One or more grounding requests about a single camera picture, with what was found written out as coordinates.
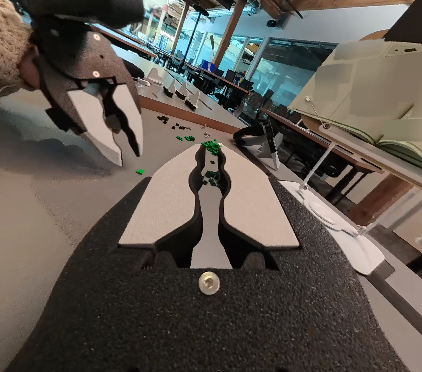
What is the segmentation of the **grey table with wooden edge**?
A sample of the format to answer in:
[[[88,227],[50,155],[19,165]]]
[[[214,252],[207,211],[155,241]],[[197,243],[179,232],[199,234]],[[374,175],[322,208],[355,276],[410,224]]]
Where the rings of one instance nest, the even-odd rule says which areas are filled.
[[[106,37],[117,55],[140,68],[145,77],[151,70],[156,70],[155,75],[161,77],[162,84],[154,81],[149,86],[144,82],[136,84],[141,107],[227,133],[234,133],[245,127],[239,119],[182,76],[152,62],[150,59],[156,58],[156,55],[139,41],[99,24],[92,25],[92,29]],[[166,95],[164,87],[177,90],[183,88],[190,99],[198,96],[197,108],[190,108],[188,103],[177,95]]]

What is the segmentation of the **thick wooden beam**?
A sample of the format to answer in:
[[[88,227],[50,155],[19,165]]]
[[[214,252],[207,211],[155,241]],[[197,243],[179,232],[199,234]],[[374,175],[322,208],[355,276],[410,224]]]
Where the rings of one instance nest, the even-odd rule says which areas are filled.
[[[346,216],[356,225],[368,226],[413,187],[412,183],[389,174],[353,207]]]

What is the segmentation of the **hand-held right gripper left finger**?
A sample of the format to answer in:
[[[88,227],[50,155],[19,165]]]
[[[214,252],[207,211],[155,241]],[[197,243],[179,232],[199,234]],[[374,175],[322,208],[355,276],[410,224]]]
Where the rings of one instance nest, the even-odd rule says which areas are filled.
[[[203,234],[199,190],[203,185],[203,146],[194,144],[151,177],[119,246],[154,254],[169,252],[180,268],[190,268]]]

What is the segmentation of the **black pole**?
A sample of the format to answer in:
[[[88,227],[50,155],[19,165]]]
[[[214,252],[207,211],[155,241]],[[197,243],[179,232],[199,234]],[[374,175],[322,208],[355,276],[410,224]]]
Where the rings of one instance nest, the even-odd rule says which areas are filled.
[[[200,42],[202,41],[203,33],[198,31],[198,24],[201,19],[201,13],[198,12],[197,18],[195,20],[195,26],[191,35],[189,51],[187,51],[187,60],[188,62],[192,63],[196,57],[196,53],[198,51],[198,47]]]

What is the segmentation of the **pile of dark green lego pieces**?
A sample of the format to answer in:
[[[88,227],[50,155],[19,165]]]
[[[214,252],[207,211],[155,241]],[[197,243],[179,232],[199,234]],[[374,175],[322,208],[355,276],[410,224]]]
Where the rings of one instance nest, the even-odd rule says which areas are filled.
[[[220,171],[212,171],[208,170],[202,177],[202,184],[203,185],[211,185],[212,187],[220,188]]]

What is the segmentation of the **pile of bright green lego pieces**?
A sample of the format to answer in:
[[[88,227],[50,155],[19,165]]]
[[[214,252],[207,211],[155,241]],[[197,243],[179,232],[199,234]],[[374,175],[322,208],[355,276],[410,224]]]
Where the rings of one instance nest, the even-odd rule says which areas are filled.
[[[202,146],[206,148],[207,151],[209,151],[212,155],[217,156],[219,153],[219,150],[221,148],[220,144],[217,143],[216,140],[209,140],[201,143]]]

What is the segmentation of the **white book stand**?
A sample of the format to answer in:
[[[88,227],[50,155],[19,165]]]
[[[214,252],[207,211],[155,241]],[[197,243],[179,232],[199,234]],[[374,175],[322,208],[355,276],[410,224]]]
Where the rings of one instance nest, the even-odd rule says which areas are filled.
[[[321,123],[318,129],[319,134],[325,135],[330,140],[330,145],[321,160],[324,160],[335,146],[338,146],[352,152],[363,162],[387,171],[405,183],[421,188],[421,167],[371,145],[343,128],[336,127],[333,121],[322,120],[322,117],[319,118],[319,121]],[[350,225],[339,217],[310,190],[306,189],[307,181],[308,178],[300,184],[292,181],[280,181],[279,183],[324,225],[343,250],[352,267],[361,275],[370,275],[384,261],[384,255],[364,237],[367,227]]]

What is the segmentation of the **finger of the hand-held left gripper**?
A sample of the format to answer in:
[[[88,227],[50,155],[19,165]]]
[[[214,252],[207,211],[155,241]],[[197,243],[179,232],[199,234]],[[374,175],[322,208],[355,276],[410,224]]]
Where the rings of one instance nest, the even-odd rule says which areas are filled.
[[[112,130],[106,125],[99,86],[68,91],[73,106],[84,125],[82,136],[100,153],[117,166],[122,166],[122,152],[116,144]]]
[[[134,154],[143,153],[144,128],[139,105],[126,84],[105,93],[105,122],[113,132],[123,131]]]

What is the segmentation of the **wooden support post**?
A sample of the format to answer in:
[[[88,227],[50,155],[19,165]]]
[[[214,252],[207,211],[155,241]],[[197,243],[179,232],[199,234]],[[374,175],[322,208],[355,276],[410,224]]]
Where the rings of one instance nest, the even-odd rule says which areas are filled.
[[[213,64],[215,64],[216,68],[219,68],[219,65],[224,57],[226,50],[229,47],[231,38],[235,31],[235,28],[238,25],[240,17],[242,16],[243,9],[246,5],[246,0],[237,0],[232,15],[230,16],[229,22],[226,26],[224,31],[223,37],[220,41],[217,53],[214,57]]]

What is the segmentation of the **dark desk with wooden edge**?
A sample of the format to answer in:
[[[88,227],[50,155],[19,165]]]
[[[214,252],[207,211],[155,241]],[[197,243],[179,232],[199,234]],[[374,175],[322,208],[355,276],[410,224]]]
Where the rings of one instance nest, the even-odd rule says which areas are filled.
[[[330,146],[330,141],[327,139],[322,138],[320,135],[308,131],[307,129],[304,129],[295,123],[287,120],[286,118],[279,116],[271,111],[268,111],[264,108],[260,109],[261,114],[266,114],[270,118],[274,119],[275,121],[283,124],[284,126],[294,130],[295,132],[300,133],[302,136],[306,137],[307,139],[312,140],[313,142],[319,144],[320,146],[323,146],[324,148],[328,148]],[[382,168],[375,166],[374,164],[364,160],[361,158],[360,155],[354,154],[343,147],[339,146],[338,144],[335,145],[335,147],[331,150],[332,153],[335,153],[336,155],[340,156],[341,158],[345,159],[349,164],[354,165],[355,169],[359,172],[369,172],[369,173],[379,173],[383,174],[384,171]]]

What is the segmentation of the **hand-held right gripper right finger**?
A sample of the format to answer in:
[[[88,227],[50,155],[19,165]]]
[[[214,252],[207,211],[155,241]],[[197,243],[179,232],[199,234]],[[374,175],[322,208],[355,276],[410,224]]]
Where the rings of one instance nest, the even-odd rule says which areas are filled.
[[[300,248],[299,240],[269,177],[228,147],[218,151],[218,237],[233,269],[241,269],[251,254],[264,267],[277,269],[271,252]]]

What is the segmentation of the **idle black white gripper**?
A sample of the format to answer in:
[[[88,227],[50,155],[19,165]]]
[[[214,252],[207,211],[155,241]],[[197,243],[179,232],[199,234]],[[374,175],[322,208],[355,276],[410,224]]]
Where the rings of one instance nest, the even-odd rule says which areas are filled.
[[[274,131],[267,119],[254,126],[242,128],[233,134],[234,142],[239,147],[255,148],[253,153],[261,160],[269,160],[269,166],[274,170],[280,167],[278,148],[283,142],[283,134]]]

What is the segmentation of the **open lego instruction booklet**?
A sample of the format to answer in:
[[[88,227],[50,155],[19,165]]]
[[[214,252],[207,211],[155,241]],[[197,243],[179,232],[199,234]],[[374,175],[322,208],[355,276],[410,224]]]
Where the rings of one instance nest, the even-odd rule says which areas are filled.
[[[289,109],[421,167],[421,44],[339,44]]]

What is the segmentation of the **person's left hand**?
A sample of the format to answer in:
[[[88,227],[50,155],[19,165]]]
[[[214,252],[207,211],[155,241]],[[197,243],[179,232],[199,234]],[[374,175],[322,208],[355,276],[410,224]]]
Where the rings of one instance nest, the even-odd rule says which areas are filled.
[[[34,63],[38,56],[38,48],[34,45],[29,45],[18,64],[21,87],[30,92],[40,90],[40,75]]]

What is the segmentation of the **group of black lego pieces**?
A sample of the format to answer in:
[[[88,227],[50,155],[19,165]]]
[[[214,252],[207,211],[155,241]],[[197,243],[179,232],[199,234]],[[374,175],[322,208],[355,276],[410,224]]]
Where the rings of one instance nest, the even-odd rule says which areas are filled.
[[[170,118],[167,116],[157,116],[157,119],[161,121],[163,124],[167,124],[170,121]],[[181,125],[179,123],[175,123],[171,126],[173,130],[179,129],[179,130],[191,130],[192,128],[186,125]]]

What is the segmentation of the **person's left forearm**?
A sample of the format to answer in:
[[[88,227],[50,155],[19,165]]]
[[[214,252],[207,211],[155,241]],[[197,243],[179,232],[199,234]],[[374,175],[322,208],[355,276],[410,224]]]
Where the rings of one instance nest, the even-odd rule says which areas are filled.
[[[19,65],[29,49],[30,26],[9,0],[0,0],[0,96],[34,88],[21,78]]]

